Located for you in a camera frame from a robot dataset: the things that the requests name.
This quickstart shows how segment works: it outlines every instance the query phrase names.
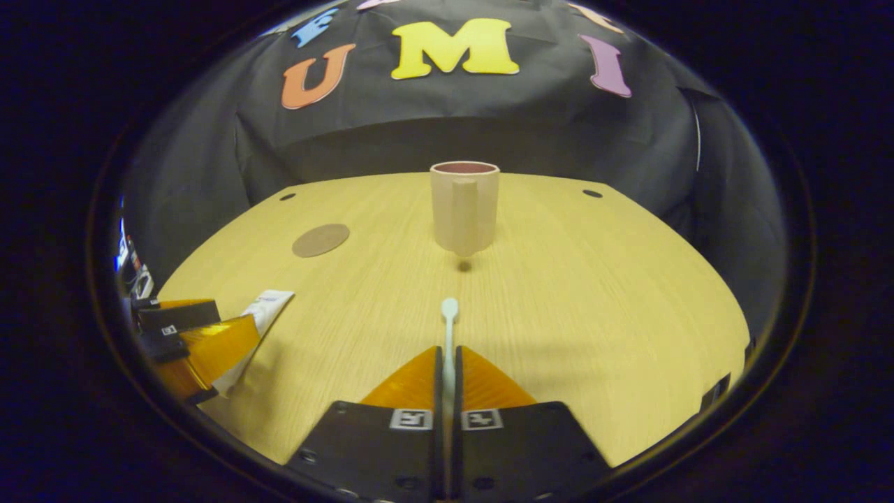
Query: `toothpaste tube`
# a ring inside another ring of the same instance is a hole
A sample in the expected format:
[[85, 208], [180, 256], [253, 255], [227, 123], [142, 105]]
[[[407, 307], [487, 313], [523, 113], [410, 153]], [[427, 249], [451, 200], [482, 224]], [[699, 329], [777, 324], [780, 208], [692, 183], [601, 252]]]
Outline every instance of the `toothpaste tube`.
[[[295, 295], [294, 292], [281, 292], [279, 290], [265, 290], [255, 299], [249, 307], [242, 312], [241, 316], [251, 314], [255, 318], [255, 327], [257, 334], [263, 339], [264, 334], [273, 325], [276, 316], [283, 310], [283, 306]], [[257, 345], [243, 357], [236, 366], [224, 372], [223, 375], [214, 381], [214, 387], [217, 392], [224, 398], [230, 397], [230, 389], [239, 380], [245, 371], [245, 366], [249, 364], [249, 360], [255, 354]]]

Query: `brown coaster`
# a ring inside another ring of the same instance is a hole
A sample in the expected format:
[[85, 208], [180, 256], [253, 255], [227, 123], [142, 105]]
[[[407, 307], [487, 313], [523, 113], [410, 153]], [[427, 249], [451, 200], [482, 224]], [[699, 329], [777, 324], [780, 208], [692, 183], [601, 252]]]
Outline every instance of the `brown coaster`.
[[343, 224], [329, 224], [310, 229], [302, 234], [291, 246], [292, 252], [299, 257], [308, 258], [322, 255], [334, 250], [348, 239], [350, 230]]

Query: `table surface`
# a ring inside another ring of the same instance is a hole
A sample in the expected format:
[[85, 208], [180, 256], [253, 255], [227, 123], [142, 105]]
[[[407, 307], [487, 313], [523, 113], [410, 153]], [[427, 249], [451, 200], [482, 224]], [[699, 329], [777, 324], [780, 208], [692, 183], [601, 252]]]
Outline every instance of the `table surface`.
[[[358, 402], [443, 344], [440, 306], [451, 296], [460, 301], [455, 344], [538, 401], [565, 402], [610, 465], [697, 413], [723, 376], [741, 374], [748, 331], [732, 293], [632, 200], [600, 183], [501, 174], [494, 242], [461, 267], [434, 241], [428, 176], [284, 189], [177, 268], [159, 299], [213, 298], [225, 319], [264, 290], [295, 292], [231, 397], [205, 402], [205, 413], [285, 463], [332, 401]], [[333, 223], [350, 228], [341, 246], [293, 254], [300, 235]]]

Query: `yellow letter m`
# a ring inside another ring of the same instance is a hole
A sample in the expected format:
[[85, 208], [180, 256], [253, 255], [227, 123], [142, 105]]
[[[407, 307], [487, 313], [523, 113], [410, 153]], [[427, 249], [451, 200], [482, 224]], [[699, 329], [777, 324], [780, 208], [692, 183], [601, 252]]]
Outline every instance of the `yellow letter m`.
[[467, 21], [452, 37], [430, 21], [395, 28], [392, 34], [401, 38], [401, 62], [392, 72], [392, 78], [399, 81], [431, 73], [432, 66], [422, 61], [423, 52], [445, 73], [456, 68], [466, 51], [468, 60], [462, 64], [466, 72], [518, 73], [519, 66], [512, 61], [506, 47], [509, 28], [511, 25], [506, 21], [487, 18]]

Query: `mug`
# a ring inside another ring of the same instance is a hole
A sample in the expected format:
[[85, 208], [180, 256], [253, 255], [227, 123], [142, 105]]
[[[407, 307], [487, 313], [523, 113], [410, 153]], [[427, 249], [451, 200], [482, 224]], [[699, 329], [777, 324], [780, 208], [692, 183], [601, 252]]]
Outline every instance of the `mug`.
[[445, 250], [470, 257], [493, 242], [500, 168], [451, 161], [431, 167], [434, 239]]

